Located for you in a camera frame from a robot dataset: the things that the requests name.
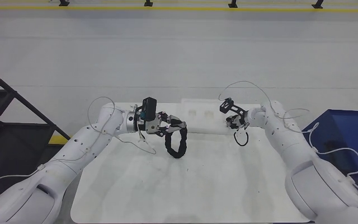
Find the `white table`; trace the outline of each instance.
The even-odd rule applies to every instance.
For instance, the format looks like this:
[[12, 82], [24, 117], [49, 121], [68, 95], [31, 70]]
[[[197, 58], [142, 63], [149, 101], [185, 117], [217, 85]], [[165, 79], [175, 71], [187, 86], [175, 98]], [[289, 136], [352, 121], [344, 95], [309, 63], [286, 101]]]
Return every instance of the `white table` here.
[[[195, 108], [190, 100], [158, 104], [157, 111], [186, 118], [189, 131], [200, 130], [194, 127], [196, 122], [212, 120], [220, 127], [203, 124], [209, 133], [231, 133], [219, 119], [228, 114], [214, 111], [219, 111], [220, 102], [202, 102], [195, 102]], [[113, 139], [83, 170], [71, 217], [77, 223], [307, 222], [286, 194], [285, 165], [263, 130], [249, 128], [248, 133], [245, 147], [232, 136], [188, 133], [187, 152], [179, 160], [167, 153], [164, 138], [147, 137], [156, 155]], [[138, 141], [134, 133], [120, 137]], [[174, 149], [179, 139], [175, 133]]]

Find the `blue container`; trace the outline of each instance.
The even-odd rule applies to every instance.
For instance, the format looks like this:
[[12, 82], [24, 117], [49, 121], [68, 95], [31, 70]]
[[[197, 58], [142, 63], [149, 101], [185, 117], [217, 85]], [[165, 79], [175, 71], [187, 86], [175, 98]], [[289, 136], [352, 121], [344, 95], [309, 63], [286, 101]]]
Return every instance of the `blue container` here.
[[[352, 148], [358, 151], [358, 111], [327, 110], [303, 131], [319, 126], [311, 136], [312, 145], [319, 152], [329, 152], [338, 148]], [[307, 142], [309, 133], [304, 134]], [[349, 150], [340, 150], [327, 155], [319, 155], [329, 161], [344, 175], [358, 170], [358, 155]], [[358, 175], [352, 175], [358, 183]]]

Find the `gray floor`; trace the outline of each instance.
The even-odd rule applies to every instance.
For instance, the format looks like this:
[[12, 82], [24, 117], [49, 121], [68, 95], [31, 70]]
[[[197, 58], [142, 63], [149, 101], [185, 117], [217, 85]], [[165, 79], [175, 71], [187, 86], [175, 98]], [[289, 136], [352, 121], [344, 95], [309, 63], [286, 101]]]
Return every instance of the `gray floor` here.
[[[303, 128], [327, 109], [358, 109], [357, 21], [354, 13], [0, 11], [1, 78], [71, 135], [99, 96], [216, 99], [238, 80], [286, 109], [309, 109]], [[248, 85], [226, 96], [266, 100]], [[5, 122], [41, 122], [16, 102], [8, 111]], [[72, 223], [78, 181], [57, 223]]]
[[70, 212], [73, 203], [74, 196], [76, 194], [76, 190], [78, 187], [79, 180], [81, 179], [81, 175], [79, 174], [73, 182], [68, 186], [66, 194], [62, 201], [60, 214], [54, 224], [74, 224], [72, 221]]

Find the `yellow floor line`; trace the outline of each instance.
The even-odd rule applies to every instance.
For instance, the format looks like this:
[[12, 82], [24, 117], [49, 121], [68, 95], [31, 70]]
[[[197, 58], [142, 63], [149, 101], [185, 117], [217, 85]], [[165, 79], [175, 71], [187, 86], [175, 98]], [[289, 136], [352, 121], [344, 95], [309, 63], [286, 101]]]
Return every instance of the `yellow floor line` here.
[[[121, 4], [121, 3], [142, 3], [143, 1], [139, 0], [101, 0], [101, 4]], [[165, 4], [226, 4], [230, 3], [229, 1], [181, 1], [181, 0], [152, 0], [154, 3], [165, 3]], [[312, 3], [308, 2], [236, 2], [237, 5], [246, 4], [246, 5], [290, 5], [290, 6], [302, 6], [310, 5]], [[344, 3], [344, 2], [324, 2], [324, 5], [335, 5], [335, 6], [358, 6], [358, 3]]]
[[241, 12], [339, 12], [357, 13], [348, 8], [212, 8], [212, 7], [144, 7], [144, 6], [0, 6], [0, 10], [170, 10], [170, 11], [241, 11]]
[[49, 144], [66, 144], [67, 142], [63, 136], [52, 136]]

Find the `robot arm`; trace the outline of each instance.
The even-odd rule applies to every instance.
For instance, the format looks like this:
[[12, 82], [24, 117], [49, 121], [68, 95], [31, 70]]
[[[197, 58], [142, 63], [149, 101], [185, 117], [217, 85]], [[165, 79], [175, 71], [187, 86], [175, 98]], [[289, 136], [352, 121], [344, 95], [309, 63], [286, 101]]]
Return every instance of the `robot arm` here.
[[[113, 104], [101, 108], [95, 124], [80, 129], [63, 148], [37, 172], [0, 195], [0, 223], [52, 224], [61, 208], [63, 195], [73, 179], [110, 143], [112, 137], [144, 130], [154, 118], [157, 101], [147, 98], [135, 111], [122, 110]], [[163, 136], [184, 128], [170, 125]]]
[[220, 111], [229, 110], [237, 113], [227, 118], [229, 127], [265, 130], [268, 141], [289, 170], [286, 192], [303, 215], [318, 224], [358, 222], [358, 189], [331, 163], [316, 155], [279, 102], [268, 101], [260, 108], [245, 111], [228, 98]]

